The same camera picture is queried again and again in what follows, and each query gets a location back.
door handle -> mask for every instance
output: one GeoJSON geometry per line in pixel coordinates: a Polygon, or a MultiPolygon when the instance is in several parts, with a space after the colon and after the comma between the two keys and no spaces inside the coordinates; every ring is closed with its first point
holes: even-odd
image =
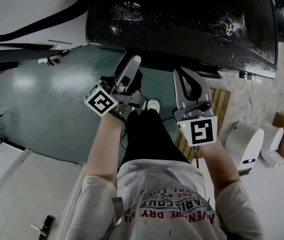
{"type": "Polygon", "coordinates": [[[38,228],[38,227],[36,227],[36,226],[34,226],[32,224],[30,225],[32,228],[40,231],[40,236],[38,237],[38,240],[46,240],[46,238],[48,236],[48,233],[49,233],[49,231],[51,229],[51,226],[53,224],[53,220],[54,220],[54,217],[51,216],[51,215],[48,215],[46,217],[46,220],[45,220],[45,222],[43,224],[42,229],[40,229],[40,228],[38,228]]]}

person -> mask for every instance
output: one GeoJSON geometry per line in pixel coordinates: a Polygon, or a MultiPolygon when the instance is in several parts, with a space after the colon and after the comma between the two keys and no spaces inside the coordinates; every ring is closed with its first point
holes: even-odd
{"type": "Polygon", "coordinates": [[[134,110],[119,172],[122,122],[102,117],[92,145],[67,240],[263,238],[238,171],[219,140],[201,150],[214,185],[216,211],[203,175],[172,142],[159,103],[134,110]]]}

floor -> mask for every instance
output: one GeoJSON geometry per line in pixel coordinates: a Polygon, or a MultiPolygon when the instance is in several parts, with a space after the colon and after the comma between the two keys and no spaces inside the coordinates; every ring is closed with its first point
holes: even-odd
{"type": "MultiPolygon", "coordinates": [[[[99,116],[83,102],[84,96],[100,76],[112,74],[122,53],[84,46],[71,51],[60,64],[47,66],[36,60],[24,61],[18,68],[0,75],[0,133],[16,144],[37,153],[71,162],[85,163],[92,145],[99,116]]],[[[162,119],[171,117],[175,105],[173,78],[170,72],[141,69],[142,93],[159,99],[162,119]]],[[[226,73],[220,80],[207,79],[213,88],[232,91],[231,101],[221,130],[226,140],[237,121],[261,125],[272,122],[276,111],[284,111],[284,43],[279,45],[278,73],[275,79],[258,78],[256,82],[226,73]],[[253,100],[252,119],[250,98],[253,100]]],[[[165,121],[172,139],[174,120],[165,121]]]]}

wooden board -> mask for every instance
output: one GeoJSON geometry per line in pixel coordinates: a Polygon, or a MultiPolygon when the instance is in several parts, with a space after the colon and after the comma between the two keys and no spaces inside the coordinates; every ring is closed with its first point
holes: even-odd
{"type": "MultiPolygon", "coordinates": [[[[210,91],[212,96],[212,102],[214,104],[213,113],[215,116],[218,117],[218,122],[217,122],[217,136],[218,136],[227,112],[231,92],[223,89],[214,89],[214,88],[210,88],[210,91]]],[[[186,144],[185,139],[181,134],[180,130],[178,130],[176,136],[175,146],[177,146],[178,149],[183,153],[183,155],[188,159],[188,161],[192,163],[195,157],[195,151],[193,148],[191,148],[186,144]]],[[[200,147],[197,150],[197,157],[202,158],[202,152],[200,147]]]]}

white cylinder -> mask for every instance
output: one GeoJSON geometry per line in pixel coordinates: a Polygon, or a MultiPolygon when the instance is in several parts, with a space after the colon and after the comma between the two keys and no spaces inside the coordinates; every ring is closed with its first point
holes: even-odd
{"type": "Polygon", "coordinates": [[[250,123],[238,122],[234,125],[225,143],[225,149],[238,170],[251,168],[262,148],[263,129],[250,123]]]}
{"type": "Polygon", "coordinates": [[[278,128],[270,123],[265,123],[262,129],[265,134],[262,153],[277,150],[284,135],[284,128],[278,128]]]}

